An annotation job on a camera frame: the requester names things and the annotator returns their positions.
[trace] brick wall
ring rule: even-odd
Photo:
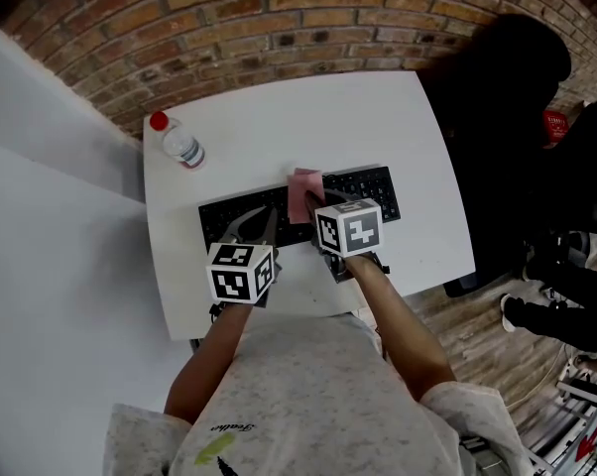
[[[502,13],[567,43],[573,75],[554,107],[597,99],[597,0],[22,0],[0,26],[140,138],[148,112],[237,87],[429,67]]]

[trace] red arrow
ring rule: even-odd
[[[589,453],[594,451],[594,447],[595,447],[594,442],[596,442],[596,437],[597,437],[597,427],[589,439],[587,438],[587,435],[585,435],[585,438],[580,441],[580,444],[578,445],[578,451],[576,452],[576,461],[577,462],[581,458],[584,458],[585,455],[588,455]]]

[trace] red bottle cap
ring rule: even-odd
[[[164,111],[153,113],[149,119],[149,125],[154,131],[163,131],[169,126],[169,117]]]

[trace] shirt sleeve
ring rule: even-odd
[[[513,475],[532,476],[517,429],[497,390],[467,383],[441,383],[419,401],[453,427],[459,435],[477,435],[504,457]]]
[[[105,442],[104,476],[169,473],[190,424],[176,417],[117,404]]]

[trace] white table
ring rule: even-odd
[[[378,253],[402,295],[475,270],[457,182],[414,72],[355,72],[279,81],[174,107],[206,150],[190,172],[164,155],[145,120],[151,246],[172,339],[210,327],[197,208],[283,184],[295,167],[335,173],[388,166],[402,219],[385,224]],[[353,281],[337,285],[309,243],[280,249],[283,272],[253,323],[324,316],[365,305]]]

